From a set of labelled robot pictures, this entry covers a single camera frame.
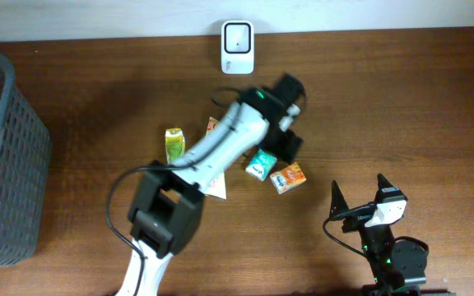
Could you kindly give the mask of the orange tissue pack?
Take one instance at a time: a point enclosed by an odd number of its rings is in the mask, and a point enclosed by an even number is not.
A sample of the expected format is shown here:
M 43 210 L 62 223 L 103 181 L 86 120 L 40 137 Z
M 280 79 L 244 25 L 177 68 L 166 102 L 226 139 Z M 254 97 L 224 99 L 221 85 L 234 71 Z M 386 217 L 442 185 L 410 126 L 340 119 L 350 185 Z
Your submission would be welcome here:
M 282 170 L 279 170 L 270 175 L 273 187 L 278 194 L 290 191 L 291 189 L 303 184 L 307 178 L 303 170 L 297 162 L 288 165 Z

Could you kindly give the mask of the teal tissue pack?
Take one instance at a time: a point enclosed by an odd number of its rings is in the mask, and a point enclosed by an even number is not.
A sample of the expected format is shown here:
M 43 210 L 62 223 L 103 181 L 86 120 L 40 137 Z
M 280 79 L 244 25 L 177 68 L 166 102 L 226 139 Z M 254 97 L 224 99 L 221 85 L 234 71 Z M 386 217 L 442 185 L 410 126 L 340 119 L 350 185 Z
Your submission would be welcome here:
M 276 162 L 277 157 L 275 155 L 259 149 L 246 167 L 245 172 L 260 181 L 264 181 Z

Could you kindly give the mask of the green yellow juice carton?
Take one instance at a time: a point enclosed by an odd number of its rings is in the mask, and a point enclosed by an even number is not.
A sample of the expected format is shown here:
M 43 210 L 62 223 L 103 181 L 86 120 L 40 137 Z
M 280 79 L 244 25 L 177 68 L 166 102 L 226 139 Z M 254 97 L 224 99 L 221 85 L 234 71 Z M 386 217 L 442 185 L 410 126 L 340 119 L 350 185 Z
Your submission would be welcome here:
M 165 152 L 168 163 L 181 158 L 185 152 L 185 138 L 181 128 L 165 130 Z

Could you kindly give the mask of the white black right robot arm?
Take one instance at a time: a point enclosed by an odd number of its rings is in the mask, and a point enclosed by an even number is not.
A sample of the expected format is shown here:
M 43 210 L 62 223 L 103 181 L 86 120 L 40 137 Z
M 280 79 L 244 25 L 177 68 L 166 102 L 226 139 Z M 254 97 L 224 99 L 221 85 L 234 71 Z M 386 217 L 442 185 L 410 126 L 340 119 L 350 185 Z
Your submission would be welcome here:
M 448 290 L 423 290 L 430 249 L 427 243 L 409 236 L 394 236 L 391 226 L 403 218 L 408 198 L 400 187 L 392 185 L 383 174 L 377 175 L 375 198 L 362 206 L 350 208 L 336 181 L 332 181 L 329 217 L 323 232 L 335 243 L 362 256 L 370 266 L 373 284 L 361 288 L 363 295 L 450 295 Z M 342 222 L 344 234 L 360 235 L 359 249 L 333 236 L 327 225 Z

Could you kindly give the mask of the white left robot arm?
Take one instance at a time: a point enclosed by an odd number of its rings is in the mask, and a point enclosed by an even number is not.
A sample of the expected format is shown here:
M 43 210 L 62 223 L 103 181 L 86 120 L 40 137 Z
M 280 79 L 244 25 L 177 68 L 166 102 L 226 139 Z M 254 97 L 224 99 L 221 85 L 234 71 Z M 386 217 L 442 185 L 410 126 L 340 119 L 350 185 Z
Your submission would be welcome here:
M 183 156 L 162 164 L 155 160 L 122 173 L 141 175 L 127 213 L 132 250 L 120 295 L 155 295 L 173 256 L 191 241 L 201 222 L 206 191 L 211 181 L 244 152 L 257 146 L 279 160 L 294 160 L 302 139 L 290 129 L 301 112 L 303 84 L 285 73 L 272 87 L 239 90 L 215 131 L 204 136 Z

